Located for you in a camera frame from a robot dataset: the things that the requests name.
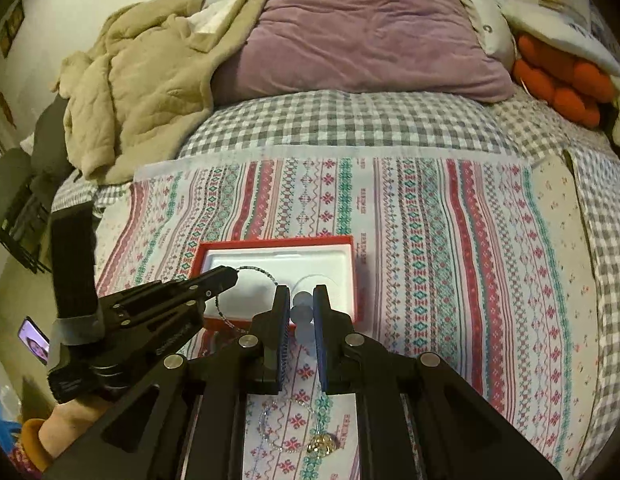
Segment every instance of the gold charm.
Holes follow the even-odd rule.
[[[314,435],[308,444],[307,452],[324,458],[338,449],[337,442],[330,433]]]

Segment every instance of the checkered bedsheet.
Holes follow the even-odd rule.
[[[571,146],[598,296],[599,369],[589,432],[576,473],[585,471],[620,417],[620,161]]]
[[[315,91],[221,108],[196,129],[178,157],[270,144],[462,148],[518,155],[532,163],[551,153],[571,154],[600,288],[599,387],[576,468],[583,472],[620,417],[620,162],[607,138],[563,119],[522,89],[489,106],[429,92]],[[98,189],[72,178],[59,190],[55,210],[95,200],[98,213],[128,188]]]
[[[272,144],[434,146],[516,155],[490,111],[459,96],[431,92],[349,94],[319,90],[246,101],[217,110],[188,138],[177,158]],[[100,211],[128,184],[98,188],[76,174],[53,210],[95,201]]]

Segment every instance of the plastic bag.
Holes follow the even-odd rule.
[[[21,433],[21,399],[0,361],[0,446],[9,453]]]

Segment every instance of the blue gripper pad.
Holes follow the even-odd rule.
[[[314,315],[314,341],[316,343],[316,362],[319,370],[319,381],[321,391],[324,392],[328,386],[327,377],[327,354],[323,345],[323,319],[321,317],[321,301],[317,287],[312,291],[312,313]]]
[[[287,349],[290,344],[290,291],[285,295],[285,310],[281,317],[282,325],[279,327],[279,391],[285,381],[285,371],[287,370]]]

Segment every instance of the beige blanket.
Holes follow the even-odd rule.
[[[212,113],[210,79],[245,43],[265,1],[237,0],[205,34],[186,20],[205,0],[153,0],[112,14],[94,46],[61,65],[70,162],[88,180],[120,184],[142,165],[174,158]]]

